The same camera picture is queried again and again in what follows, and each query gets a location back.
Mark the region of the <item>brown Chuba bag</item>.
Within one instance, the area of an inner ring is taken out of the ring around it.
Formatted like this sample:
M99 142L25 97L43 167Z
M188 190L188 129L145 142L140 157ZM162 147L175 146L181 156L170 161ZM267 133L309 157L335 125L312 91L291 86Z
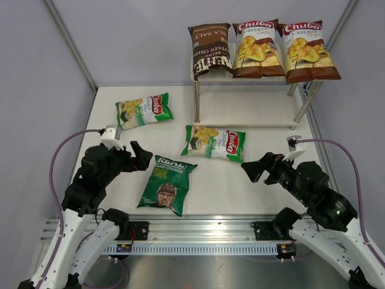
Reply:
M279 23L277 31L283 40L288 84L341 79L326 47L321 20Z
M275 41L278 21L251 20L232 25L237 40L233 66L235 78L286 75Z

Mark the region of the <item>brown Kettle sea salt bag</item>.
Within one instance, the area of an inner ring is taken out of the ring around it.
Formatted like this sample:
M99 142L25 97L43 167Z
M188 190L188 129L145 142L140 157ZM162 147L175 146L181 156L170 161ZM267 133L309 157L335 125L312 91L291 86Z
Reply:
M229 23L188 27L192 41L192 73L195 81L212 69L235 74L229 51Z

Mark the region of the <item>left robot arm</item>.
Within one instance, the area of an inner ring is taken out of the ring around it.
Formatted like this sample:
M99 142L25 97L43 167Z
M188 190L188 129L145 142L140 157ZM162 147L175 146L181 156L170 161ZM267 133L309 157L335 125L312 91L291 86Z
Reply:
M129 216L110 208L97 228L84 239L85 230L100 203L106 187L120 173L145 171L153 154L136 141L133 152L124 146L103 143L85 151L73 182L65 191L58 228L40 267L19 288L81 288L85 277L103 250L115 239L129 235Z

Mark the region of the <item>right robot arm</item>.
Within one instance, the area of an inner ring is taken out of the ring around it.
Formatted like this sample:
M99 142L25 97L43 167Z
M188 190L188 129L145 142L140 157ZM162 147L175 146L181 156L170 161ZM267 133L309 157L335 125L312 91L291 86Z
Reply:
M273 218L273 234L305 244L334 267L350 288L384 288L384 255L364 239L357 211L347 198L328 186L329 177L316 162L303 162L297 167L293 163L282 154L268 152L241 167L251 182L258 182L263 172L268 172L266 185L281 185L304 205L315 223L330 230L340 243L324 237L288 207Z

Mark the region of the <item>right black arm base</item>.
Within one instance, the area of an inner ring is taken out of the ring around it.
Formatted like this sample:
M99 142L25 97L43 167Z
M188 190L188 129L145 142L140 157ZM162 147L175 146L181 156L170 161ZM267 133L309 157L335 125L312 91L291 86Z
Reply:
M250 223L254 230L256 241L281 241L286 240L280 236L274 229L273 222L252 222Z

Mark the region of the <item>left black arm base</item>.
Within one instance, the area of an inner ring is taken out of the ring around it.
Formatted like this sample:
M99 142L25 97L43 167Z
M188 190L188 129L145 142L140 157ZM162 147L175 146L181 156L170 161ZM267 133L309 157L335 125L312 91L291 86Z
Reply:
M149 222L130 221L129 237L133 241L147 241L149 234Z

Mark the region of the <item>green Real chips bag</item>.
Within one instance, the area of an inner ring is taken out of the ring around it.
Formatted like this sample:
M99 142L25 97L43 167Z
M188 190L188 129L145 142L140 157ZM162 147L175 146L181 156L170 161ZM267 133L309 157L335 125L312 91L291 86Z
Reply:
M181 217L189 192L189 177L197 167L156 155L155 166L137 207L168 208Z

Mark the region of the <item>white two-tier shelf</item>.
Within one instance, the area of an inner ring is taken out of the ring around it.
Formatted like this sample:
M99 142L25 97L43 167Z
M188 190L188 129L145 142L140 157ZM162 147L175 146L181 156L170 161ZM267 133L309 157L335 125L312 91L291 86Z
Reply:
M287 85L284 77L242 79L232 78L224 70L212 70L192 84L196 125L294 130L321 82Z

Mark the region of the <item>green Chuba bag far left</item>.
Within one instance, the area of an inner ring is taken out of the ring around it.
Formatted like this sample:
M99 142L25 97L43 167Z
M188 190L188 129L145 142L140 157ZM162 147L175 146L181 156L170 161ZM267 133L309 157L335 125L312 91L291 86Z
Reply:
M128 130L151 123L173 120L174 116L168 107L168 102L168 93L116 102L118 126L123 130Z

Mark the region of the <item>green chuba bag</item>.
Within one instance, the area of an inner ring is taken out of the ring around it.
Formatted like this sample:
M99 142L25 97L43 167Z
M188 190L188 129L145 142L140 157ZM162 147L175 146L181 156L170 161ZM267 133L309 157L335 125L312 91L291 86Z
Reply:
M118 126L123 130L128 130L151 123L173 120L174 116L168 107L168 102L168 93L116 102Z
M246 132L207 126L187 125L186 146L181 156L221 158L244 162Z

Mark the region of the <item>green Chuba bag centre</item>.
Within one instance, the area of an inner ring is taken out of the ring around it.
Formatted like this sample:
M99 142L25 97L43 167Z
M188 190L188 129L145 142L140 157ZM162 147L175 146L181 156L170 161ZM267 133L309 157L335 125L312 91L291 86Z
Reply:
M187 125L186 146L181 156L221 158L244 162L246 132L207 126Z

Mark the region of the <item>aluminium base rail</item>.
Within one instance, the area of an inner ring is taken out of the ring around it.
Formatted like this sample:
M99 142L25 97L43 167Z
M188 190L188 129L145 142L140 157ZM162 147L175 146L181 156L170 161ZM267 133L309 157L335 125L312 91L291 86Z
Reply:
M256 241L252 222L270 222L272 215L129 216L149 222L147 241L133 241L129 233L103 248L104 255L277 255L296 242Z

